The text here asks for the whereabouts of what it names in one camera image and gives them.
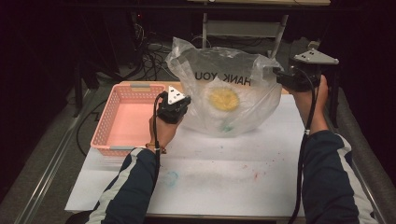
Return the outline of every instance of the white plastic piece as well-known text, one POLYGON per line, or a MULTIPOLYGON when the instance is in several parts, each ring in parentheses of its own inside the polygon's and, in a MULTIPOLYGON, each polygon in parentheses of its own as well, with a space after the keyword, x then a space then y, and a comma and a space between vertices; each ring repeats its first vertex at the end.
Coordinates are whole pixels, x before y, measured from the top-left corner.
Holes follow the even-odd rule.
POLYGON ((134 146, 110 146, 110 150, 134 150, 134 146))
POLYGON ((311 49, 305 53, 294 56, 294 59, 304 63, 323 63, 323 64, 338 64, 339 61, 326 55, 316 49, 311 49))
POLYGON ((169 86, 169 89, 168 89, 168 104, 169 105, 179 102, 179 101, 183 100, 184 98, 186 98, 186 96, 183 93, 181 93, 180 91, 175 89, 173 86, 169 86))
POLYGON ((202 21, 202 49, 206 49, 207 40, 207 13, 204 13, 204 19, 202 21))
POLYGON ((285 32, 286 22, 288 21, 288 17, 289 17, 289 15, 284 15, 282 17, 282 21, 280 22, 279 26, 277 27, 274 49, 270 54, 271 59, 275 59, 277 50, 279 49, 279 46, 280 46, 280 41, 282 41, 283 32, 285 32))

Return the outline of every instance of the wire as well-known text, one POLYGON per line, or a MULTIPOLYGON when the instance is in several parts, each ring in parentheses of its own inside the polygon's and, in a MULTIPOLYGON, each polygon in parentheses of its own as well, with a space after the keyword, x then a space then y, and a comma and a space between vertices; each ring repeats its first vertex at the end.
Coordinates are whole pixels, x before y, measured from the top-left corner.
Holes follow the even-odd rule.
POLYGON ((169 68, 165 68, 165 67, 163 67, 160 63, 155 63, 159 68, 161 68, 165 73, 167 73, 170 77, 172 77, 172 78, 174 78, 175 80, 179 80, 179 78, 178 77, 176 77, 175 75, 173 75, 171 72, 168 72, 166 69, 169 69, 169 68))
POLYGON ((134 69, 134 71, 132 71, 132 72, 130 72, 128 75, 126 75, 124 78, 125 79, 128 79, 128 78, 130 78, 130 77, 133 77, 133 76, 135 76, 136 74, 138 74, 140 71, 142 71, 142 69, 143 69, 143 64, 142 63, 139 63, 137 66, 136 66, 136 68, 134 69))
POLYGON ((140 48, 140 46, 142 46, 142 44, 143 44, 143 39, 145 38, 145 29, 143 29, 143 27, 141 26, 141 25, 139 25, 139 24, 135 24, 135 26, 137 26, 137 27, 139 27, 140 29, 139 29, 139 33, 137 34, 137 39, 139 39, 140 38, 140 34, 142 34, 142 37, 140 38, 141 40, 140 40, 140 44, 139 44, 139 46, 137 46, 137 48, 140 48))
POLYGON ((155 59, 154 56, 152 56, 152 55, 149 54, 149 53, 146 53, 145 56, 146 56, 146 60, 145 60, 145 66, 143 67, 143 70, 144 70, 144 72, 145 72, 146 80, 147 80, 147 81, 156 81, 156 80, 157 80, 157 75, 158 75, 158 73, 159 73, 159 71, 156 69, 156 66, 155 66, 155 61, 156 61, 156 59, 155 59), (151 71, 151 70, 154 70, 154 73, 153 73, 153 75, 148 76, 149 71, 151 71))
POLYGON ((157 184, 158 180, 158 175, 160 174, 160 167, 161 167, 161 150, 160 150, 160 143, 158 142, 158 135, 157 135, 157 104, 158 100, 162 98, 166 94, 166 91, 163 91, 162 93, 158 94, 158 96, 155 98, 154 101, 154 108, 152 112, 152 131, 154 133, 154 144, 155 144, 155 176, 154 176, 154 184, 152 186, 152 192, 155 189, 155 186, 157 184))
POLYGON ((84 122, 87 120, 87 118, 88 118, 91 114, 93 114, 93 111, 95 111, 100 105, 104 104, 105 102, 107 102, 107 100, 102 101, 102 102, 101 102, 99 105, 97 105, 93 110, 91 110, 90 113, 88 113, 88 115, 85 116, 85 118, 82 120, 82 122, 78 125, 78 129, 77 129, 77 133, 76 133, 76 141, 77 141, 78 149, 79 149, 79 151, 81 152, 81 154, 82 154, 84 157, 87 156, 87 153, 85 153, 84 150, 82 150, 81 144, 79 143, 79 138, 78 138, 78 136, 79 136, 79 130, 81 129, 82 124, 84 124, 84 122))
POLYGON ((297 68, 294 67, 295 69, 299 70, 300 72, 302 72, 305 76, 305 78, 308 80, 309 85, 311 87, 311 93, 312 93, 312 102, 311 102, 311 108, 309 110, 309 115, 308 115, 308 120, 305 124, 305 132, 304 132, 304 136, 303 136, 303 140, 300 146, 300 153, 299 153, 299 158, 298 158, 298 164, 297 164, 297 192, 296 192, 296 204, 294 206, 294 211, 293 214, 291 215, 290 219, 289 219, 289 224, 292 224, 295 220, 295 218, 297 218, 297 214, 300 210, 300 203, 301 203, 301 191, 302 191, 302 181, 303 181, 303 169, 304 169, 304 152, 305 152, 305 145, 306 142, 308 140, 308 136, 309 136, 309 130, 311 128, 311 123, 312 123, 312 119, 314 117, 314 113, 315 113, 315 107, 317 104, 317 99, 318 99, 318 92, 317 94, 315 94, 315 87, 314 84, 312 83, 311 79, 309 78, 308 74, 297 68))

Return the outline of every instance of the dark jacket sleeve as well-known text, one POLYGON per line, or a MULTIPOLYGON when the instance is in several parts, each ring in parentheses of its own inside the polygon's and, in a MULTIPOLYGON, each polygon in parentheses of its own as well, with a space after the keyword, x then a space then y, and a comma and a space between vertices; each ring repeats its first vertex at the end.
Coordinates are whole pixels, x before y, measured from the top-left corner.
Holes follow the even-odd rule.
POLYGON ((312 134, 304 152, 303 205, 307 223, 377 223, 351 169, 351 148, 330 131, 312 134))
POLYGON ((134 149, 109 184, 87 223, 143 223, 155 177, 155 155, 134 149))

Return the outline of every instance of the dark background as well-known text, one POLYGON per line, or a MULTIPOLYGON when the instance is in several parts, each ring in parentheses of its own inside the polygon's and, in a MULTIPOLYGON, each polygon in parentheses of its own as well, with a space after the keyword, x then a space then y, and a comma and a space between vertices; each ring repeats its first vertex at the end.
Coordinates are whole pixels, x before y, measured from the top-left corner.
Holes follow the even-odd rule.
MULTIPOLYGON (((340 85, 351 110, 395 184, 396 34, 393 27, 396 20, 391 14, 390 0, 332 1, 332 7, 356 5, 365 7, 360 13, 337 16, 291 15, 284 37, 290 42, 302 36, 320 39, 319 50, 340 60, 340 85)), ((133 31, 125 13, 87 12, 83 20, 80 14, 59 8, 48 0, 2 1, 0 9, 1 200, 47 126, 67 104, 66 95, 73 87, 77 62, 82 58, 97 65, 87 66, 82 74, 89 86, 94 87, 95 69, 117 73, 120 63, 133 61, 136 55, 134 45, 128 41, 133 38, 133 31)), ((176 35, 191 39, 202 29, 202 17, 197 13, 142 15, 145 30, 165 38, 176 35)), ((244 18, 278 19, 263 15, 244 18)))

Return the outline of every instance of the pink plastic basket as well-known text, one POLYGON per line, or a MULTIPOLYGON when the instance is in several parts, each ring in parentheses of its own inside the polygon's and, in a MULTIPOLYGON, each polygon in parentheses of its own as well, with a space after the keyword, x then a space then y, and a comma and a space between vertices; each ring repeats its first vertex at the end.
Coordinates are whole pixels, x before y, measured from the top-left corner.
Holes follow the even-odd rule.
POLYGON ((91 140, 104 156, 126 156, 132 148, 150 141, 149 118, 161 84, 125 83, 111 90, 105 110, 91 140))

